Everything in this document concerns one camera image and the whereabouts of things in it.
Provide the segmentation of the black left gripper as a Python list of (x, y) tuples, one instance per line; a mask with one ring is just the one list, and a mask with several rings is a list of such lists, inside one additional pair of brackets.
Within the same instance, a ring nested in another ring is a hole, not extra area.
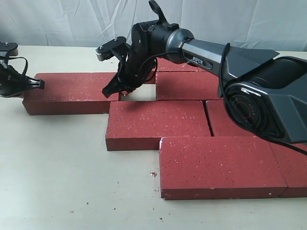
[(0, 65), (0, 96), (9, 98), (19, 96), (25, 91), (45, 88), (45, 81), (42, 79), (30, 78), (26, 75), (28, 65), (22, 73), (19, 73), (12, 65)]

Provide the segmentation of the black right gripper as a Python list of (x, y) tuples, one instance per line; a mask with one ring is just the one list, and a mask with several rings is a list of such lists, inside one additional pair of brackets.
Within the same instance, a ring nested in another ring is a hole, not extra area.
[(156, 58), (150, 54), (137, 53), (131, 47), (120, 72), (102, 89), (102, 94), (109, 98), (115, 93), (132, 92), (150, 81), (155, 73)]

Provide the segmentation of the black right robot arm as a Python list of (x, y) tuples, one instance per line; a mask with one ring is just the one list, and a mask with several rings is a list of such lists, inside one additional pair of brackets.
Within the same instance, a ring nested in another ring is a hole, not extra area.
[(148, 80), (157, 59), (188, 64), (218, 78), (218, 96), (241, 128), (283, 143), (307, 140), (307, 62), (267, 49), (206, 42), (178, 24), (133, 25), (131, 44), (117, 37), (97, 48), (100, 61), (116, 57), (118, 71), (104, 96), (132, 92)]

